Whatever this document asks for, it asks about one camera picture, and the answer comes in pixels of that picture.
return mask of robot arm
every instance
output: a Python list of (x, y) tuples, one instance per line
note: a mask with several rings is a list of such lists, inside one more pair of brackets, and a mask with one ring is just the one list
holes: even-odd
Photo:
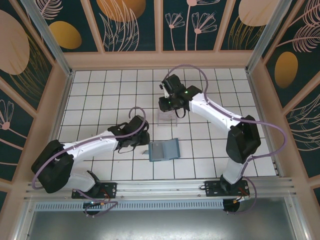
[(233, 118), (255, 119), (250, 115), (246, 117), (236, 115), (209, 99), (214, 106), (231, 115), (231, 118), (226, 117), (207, 103), (200, 89), (195, 86), (186, 88), (174, 74), (163, 80), (160, 88), (164, 90), (164, 97), (159, 98), (161, 111), (176, 111), (178, 109), (190, 111), (204, 117), (225, 131), (227, 135), (226, 152), (229, 160), (220, 177), (220, 185), (226, 192), (229, 192), (233, 185), (242, 178), (247, 158), (254, 154), (261, 145), (256, 124), (243, 123)]
[(79, 143), (84, 143), (80, 147), (68, 150), (50, 162), (42, 170), (38, 176), (38, 180), (47, 193), (55, 193), (62, 188), (70, 188), (79, 189), (94, 196), (100, 191), (101, 183), (93, 172), (78, 167), (79, 163), (98, 156), (101, 153), (113, 152), (129, 146), (135, 148), (136, 146), (149, 144), (149, 124), (147, 121), (145, 121), (143, 128), (136, 134), (125, 138), (117, 138), (117, 136), (127, 135), (136, 131), (142, 125), (143, 120), (143, 117), (136, 115), (129, 123), (124, 122), (120, 125), (109, 127), (103, 133), (81, 141), (60, 143), (58, 140), (53, 140), (48, 143), (33, 163), (31, 170), (36, 173), (54, 154)]

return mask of flower illustration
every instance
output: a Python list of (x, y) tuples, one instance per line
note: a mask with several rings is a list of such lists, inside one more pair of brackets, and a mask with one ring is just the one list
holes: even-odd
[(185, 50), (188, 51), (188, 26), (189, 26), (189, 15), (190, 15), (190, 8), (197, 6), (197, 5), (210, 5), (210, 4), (217, 4), (220, 0), (186, 0), (188, 4), (188, 11), (186, 14), (186, 28), (185, 28)]
[(172, 16), (170, 13), (167, 13), (165, 15), (165, 20), (168, 23), (168, 26), (170, 28), (172, 47), (173, 47), (173, 50), (175, 51), (176, 48), (174, 44), (172, 29), (183, 27), (185, 25), (185, 21), (183, 21), (183, 17), (181, 16), (181, 13), (173, 13)]
[(14, 114), (14, 104), (10, 101), (7, 103), (7, 107), (4, 100), (0, 100), (0, 129), (8, 130), (10, 128), (10, 121)]
[(198, 34), (210, 33), (217, 30), (215, 13), (203, 13), (199, 18), (199, 12), (192, 14), (192, 24), (195, 33), (194, 50), (197, 50)]

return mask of vented metal panel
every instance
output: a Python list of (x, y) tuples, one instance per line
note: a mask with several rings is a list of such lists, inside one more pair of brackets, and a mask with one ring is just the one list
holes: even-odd
[[(83, 211), (84, 203), (88, 201), (72, 202), (38, 202), (35, 212), (63, 212)], [(88, 211), (107, 209), (112, 204), (94, 206)], [(165, 201), (119, 201), (114, 211), (135, 211), (135, 210), (187, 210), (187, 209), (223, 209), (222, 199), (208, 200), (165, 200)]]

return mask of grid floor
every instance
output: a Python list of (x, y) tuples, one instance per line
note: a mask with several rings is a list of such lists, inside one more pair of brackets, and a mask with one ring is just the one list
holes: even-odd
[[(208, 97), (227, 110), (259, 119), (255, 101), (244, 69), (203, 69), (209, 79)], [(227, 162), (227, 135), (197, 114), (187, 112), (175, 127), (158, 126), (158, 99), (163, 96), (160, 81), (168, 69), (77, 71), (65, 108), (60, 142), (83, 140), (107, 130), (109, 126), (128, 122), (134, 106), (146, 112), (151, 141), (179, 139), (181, 158), (149, 162), (142, 153), (148, 146), (134, 151), (105, 154), (79, 164), (93, 171), (102, 181), (167, 180), (220, 177)], [(173, 72), (186, 87), (205, 88), (206, 82), (195, 69)], [(258, 126), (261, 146), (256, 155), (269, 152), (262, 127)], [(270, 157), (252, 161), (244, 172), (248, 177), (275, 176)]]

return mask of white tile floor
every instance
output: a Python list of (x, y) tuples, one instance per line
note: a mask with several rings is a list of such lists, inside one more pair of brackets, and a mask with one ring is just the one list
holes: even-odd
[[(209, 79), (209, 98), (236, 114), (259, 119), (244, 69), (203, 71)], [(89, 138), (127, 122), (129, 109), (138, 106), (145, 109), (151, 141), (178, 138), (181, 151), (181, 159), (152, 163), (148, 155), (142, 154), (148, 146), (140, 146), (134, 152), (106, 152), (87, 159), (82, 168), (92, 170), (102, 181), (220, 177), (228, 161), (225, 132), (190, 112), (178, 120), (177, 127), (157, 125), (158, 99), (163, 95), (159, 84), (167, 73), (167, 69), (76, 72), (61, 124), (61, 142)], [(177, 69), (174, 73), (186, 87), (205, 88), (204, 78), (197, 70)], [(263, 129), (260, 125), (258, 129), (262, 139), (256, 155), (269, 151)], [(276, 175), (270, 157), (252, 161), (244, 173)]]

